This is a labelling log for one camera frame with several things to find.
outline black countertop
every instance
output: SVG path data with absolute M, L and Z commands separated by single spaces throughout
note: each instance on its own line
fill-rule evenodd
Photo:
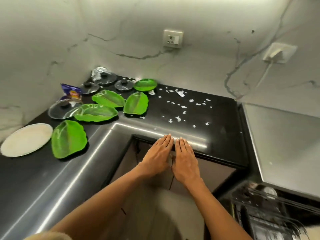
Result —
M 105 89 L 116 91 L 113 85 Z M 47 230 L 97 193 L 110 182 L 133 139 L 153 144 L 171 133 L 190 141 L 198 158 L 246 168 L 248 159 L 237 103 L 190 90 L 180 97 L 175 89 L 159 84 L 155 95 L 148 94 L 149 107 L 141 116 L 120 111 L 109 122 L 80 121 L 89 143 L 82 152 L 65 160 L 54 158 L 50 142 L 20 158 L 0 155 L 0 240 L 22 239 Z M 116 92 L 125 99 L 133 93 Z M 91 96 L 82 100 L 92 103 Z M 60 122 L 44 112 L 29 124 L 47 123 L 55 128 Z

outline electrical outlet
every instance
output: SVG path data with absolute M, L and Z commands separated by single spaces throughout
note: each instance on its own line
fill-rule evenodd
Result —
M 297 51 L 297 46 L 289 45 L 289 44 L 281 44 L 281 43 L 272 43 L 269 49 L 266 51 L 263 60 L 269 61 L 270 56 L 272 56 L 275 52 L 282 51 L 282 58 L 277 61 L 279 64 L 285 64 L 288 60 L 294 55 Z
M 163 46 L 182 48 L 183 32 L 165 29 L 163 32 Z

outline sleeve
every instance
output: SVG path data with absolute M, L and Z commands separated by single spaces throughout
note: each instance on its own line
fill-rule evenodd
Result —
M 24 240 L 72 240 L 68 235 L 60 232 L 42 232 L 25 238 Z

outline hand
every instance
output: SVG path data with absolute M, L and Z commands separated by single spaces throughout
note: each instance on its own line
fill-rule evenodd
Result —
M 174 177 L 189 189 L 192 183 L 201 180 L 198 160 L 186 139 L 177 139 L 175 148 L 176 158 L 172 164 L 172 172 Z
M 169 168 L 167 158 L 173 145 L 174 139 L 171 138 L 171 134 L 165 135 L 154 143 L 138 166 L 149 177 L 162 173 Z

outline green leaf-shaped plate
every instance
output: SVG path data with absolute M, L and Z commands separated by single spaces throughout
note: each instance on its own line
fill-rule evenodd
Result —
M 110 120 L 117 115 L 118 111 L 115 108 L 106 107 L 100 104 L 84 104 L 79 108 L 74 117 L 77 120 L 86 122 L 101 122 Z
M 81 151 L 87 143 L 83 126 L 71 120 L 65 120 L 58 125 L 51 138 L 52 152 L 59 159 Z
M 149 99 L 143 92 L 136 92 L 128 97 L 123 112 L 141 115 L 147 111 Z
M 157 86 L 157 82 L 153 79 L 142 79 L 140 81 L 137 81 L 136 84 L 134 84 L 135 90 L 141 92 L 154 90 Z
M 123 107 L 126 103 L 123 97 L 109 90 L 103 90 L 97 93 L 96 95 L 92 96 L 92 100 L 98 104 L 111 108 Z

